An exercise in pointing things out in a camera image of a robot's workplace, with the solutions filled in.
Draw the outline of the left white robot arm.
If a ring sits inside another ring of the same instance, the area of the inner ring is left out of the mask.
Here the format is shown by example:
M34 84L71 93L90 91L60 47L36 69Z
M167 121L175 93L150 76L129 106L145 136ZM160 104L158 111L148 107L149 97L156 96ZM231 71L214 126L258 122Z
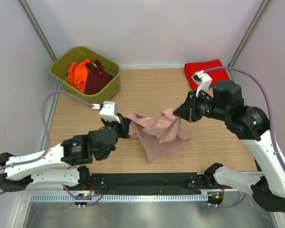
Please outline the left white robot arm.
M61 185L68 190L86 190L91 176L87 164L101 161L115 151L120 138L129 138L131 120L117 114L115 121L101 120L102 128L76 135L45 151L24 156L0 155L0 189L17 192L37 185Z

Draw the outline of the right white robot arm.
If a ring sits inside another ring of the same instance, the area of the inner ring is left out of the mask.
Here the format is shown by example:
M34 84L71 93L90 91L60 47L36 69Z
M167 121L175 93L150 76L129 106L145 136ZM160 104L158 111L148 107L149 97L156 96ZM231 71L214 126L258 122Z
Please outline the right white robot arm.
M213 85L213 96L203 90L189 91L173 114L188 122L202 117L223 121L251 151L264 173L252 177L215 163L204 172L208 187L229 186L252 196L266 211L285 212L285 171L278 160L283 158L282 153L274 150L267 115L258 107L244 104L240 85L231 80L218 81Z

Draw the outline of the pink t shirt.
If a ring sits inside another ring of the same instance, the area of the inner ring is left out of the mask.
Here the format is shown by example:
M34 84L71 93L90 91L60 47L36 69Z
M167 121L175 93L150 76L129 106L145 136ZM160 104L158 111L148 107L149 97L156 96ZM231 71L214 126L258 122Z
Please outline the pink t shirt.
M191 141L191 137L181 129L181 119L173 114L175 108L162 111L158 116L143 117L128 114L131 120L129 135L141 142L147 162L154 162L164 152L171 159L175 158Z

